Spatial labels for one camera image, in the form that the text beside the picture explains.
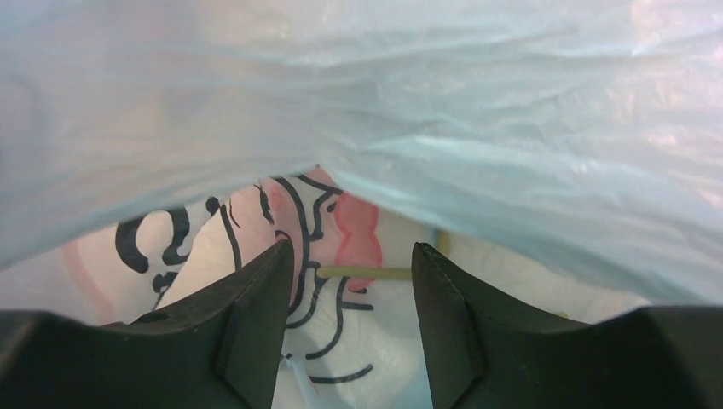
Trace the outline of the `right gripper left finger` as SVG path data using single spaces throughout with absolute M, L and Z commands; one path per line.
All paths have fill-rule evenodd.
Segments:
M 136 321 L 1 314 L 4 408 L 269 408 L 292 294 L 292 245 Z

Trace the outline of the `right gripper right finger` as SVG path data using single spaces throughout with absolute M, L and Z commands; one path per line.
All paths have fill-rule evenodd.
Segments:
M 719 408 L 722 310 L 652 306 L 589 325 L 528 305 L 418 243 L 436 408 Z

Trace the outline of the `green fake avocado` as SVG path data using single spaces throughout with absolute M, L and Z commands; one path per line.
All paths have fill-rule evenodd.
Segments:
M 449 256 L 451 241 L 450 234 L 440 229 L 431 230 L 431 245 L 444 256 Z M 372 268 L 358 266 L 325 266 L 316 270 L 320 278 L 331 279 L 349 277 L 352 279 L 374 279 L 374 280 L 400 280 L 411 281 L 411 268 Z

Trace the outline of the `light blue plastic bag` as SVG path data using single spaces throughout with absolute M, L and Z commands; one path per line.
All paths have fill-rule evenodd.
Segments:
M 129 324 L 287 241 L 269 408 L 436 408 L 413 281 L 316 272 L 432 229 L 566 319 L 722 310 L 721 2 L 2 2 L 1 314 Z

